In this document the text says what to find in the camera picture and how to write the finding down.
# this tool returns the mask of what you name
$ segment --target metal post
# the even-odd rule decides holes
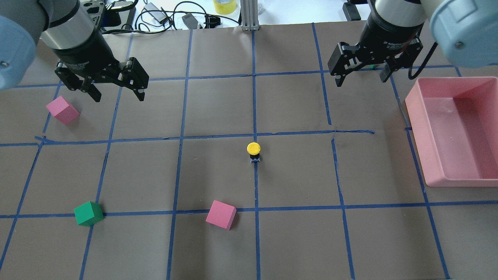
[[[242,30],[259,30],[257,0],[241,0]]]

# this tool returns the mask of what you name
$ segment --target pink plastic container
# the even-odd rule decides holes
[[[498,187],[498,78],[419,78],[406,106],[428,186]]]

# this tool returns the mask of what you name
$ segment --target cube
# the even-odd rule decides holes
[[[213,201],[206,222],[230,230],[237,209],[218,200]]]
[[[72,122],[77,116],[80,115],[76,108],[74,108],[73,105],[67,102],[67,100],[65,100],[62,96],[54,99],[54,101],[50,102],[46,107],[54,118],[60,120],[60,122],[65,125]]]
[[[99,204],[89,201],[74,208],[76,223],[80,226],[89,227],[104,219],[102,208]]]

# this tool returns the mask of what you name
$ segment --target yellow knob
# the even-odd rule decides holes
[[[252,142],[248,145],[248,153],[250,155],[258,155],[259,152],[261,152],[261,146],[258,143]]]

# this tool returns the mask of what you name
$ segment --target green cube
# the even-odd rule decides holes
[[[76,216],[78,225],[85,227],[89,227],[104,219],[102,208],[100,208],[99,204],[92,201],[74,208],[74,215]]]

